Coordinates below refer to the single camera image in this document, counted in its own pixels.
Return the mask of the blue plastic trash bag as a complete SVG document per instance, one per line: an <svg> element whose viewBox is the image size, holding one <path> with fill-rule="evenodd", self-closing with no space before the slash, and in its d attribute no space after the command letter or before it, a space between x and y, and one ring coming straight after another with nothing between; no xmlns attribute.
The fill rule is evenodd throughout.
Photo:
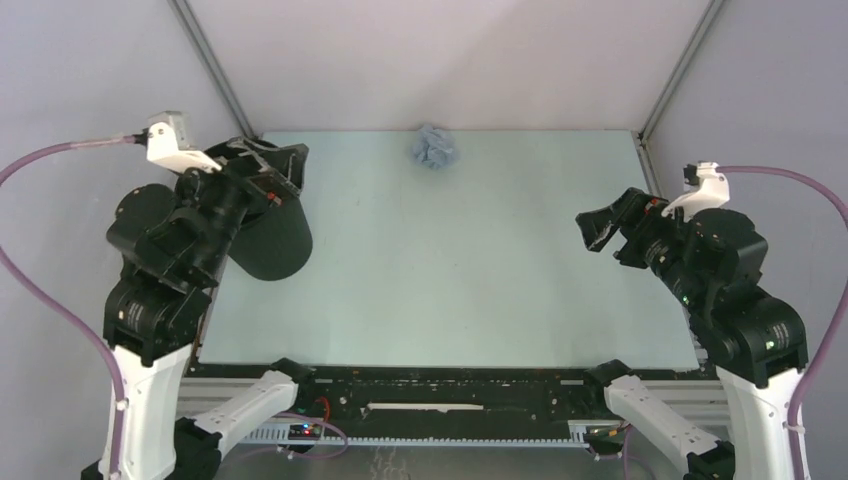
<svg viewBox="0 0 848 480"><path fill-rule="evenodd" d="M450 167L458 158L454 136L431 124L424 124L417 130L411 153L416 164L431 170Z"/></svg>

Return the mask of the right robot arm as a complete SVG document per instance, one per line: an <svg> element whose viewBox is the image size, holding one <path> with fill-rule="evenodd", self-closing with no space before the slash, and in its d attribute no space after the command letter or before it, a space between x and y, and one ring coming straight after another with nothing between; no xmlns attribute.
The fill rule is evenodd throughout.
<svg viewBox="0 0 848 480"><path fill-rule="evenodd" d="M631 188L576 222L592 252L623 235L616 260L651 271L682 305L726 394L733 439L699 429L618 360L589 372L581 402L593 417L613 413L636 428L687 479L802 478L788 416L808 361L805 327L760 287L767 241L727 201L725 193L699 192L668 201Z"/></svg>

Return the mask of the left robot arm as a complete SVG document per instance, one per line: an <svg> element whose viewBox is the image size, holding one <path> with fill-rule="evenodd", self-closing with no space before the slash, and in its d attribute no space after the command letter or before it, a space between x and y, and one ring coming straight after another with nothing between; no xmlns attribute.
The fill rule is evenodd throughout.
<svg viewBox="0 0 848 480"><path fill-rule="evenodd" d="M219 285L233 262L260 281L301 270L313 238L300 195L309 149L236 137L204 152L174 186L148 184L119 203L106 237L121 254L104 307L103 337L123 375L120 408L85 479L210 479L272 416L316 403L306 369L281 359L236 397L181 417L179 388Z"/></svg>

